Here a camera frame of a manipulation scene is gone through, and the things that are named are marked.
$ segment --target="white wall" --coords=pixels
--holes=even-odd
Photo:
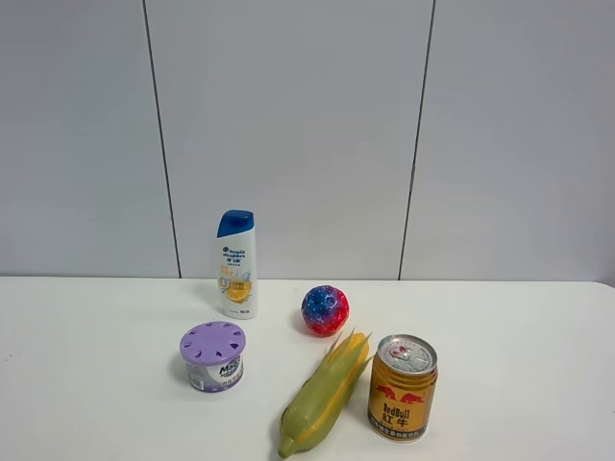
[[[613,18],[438,0],[404,279],[615,281]]]
[[[0,274],[176,277],[140,0],[4,0],[0,67]]]
[[[147,6],[184,277],[239,207],[263,278],[395,279],[431,1]]]

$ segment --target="blue bottle cap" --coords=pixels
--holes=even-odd
[[[231,209],[222,215],[218,238],[235,235],[254,228],[254,213],[243,209]]]

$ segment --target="purple air freshener container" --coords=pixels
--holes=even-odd
[[[180,341],[188,379],[199,391],[220,392],[243,376],[243,329],[229,322],[209,322],[191,329]]]

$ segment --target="glitter ball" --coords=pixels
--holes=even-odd
[[[330,285],[312,288],[301,303],[307,327],[317,334],[334,334],[344,325],[349,312],[346,295]]]

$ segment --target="purple lid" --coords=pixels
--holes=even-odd
[[[182,357],[192,365],[211,367],[229,362],[243,352],[246,335],[229,322],[209,322],[191,329],[180,341]]]

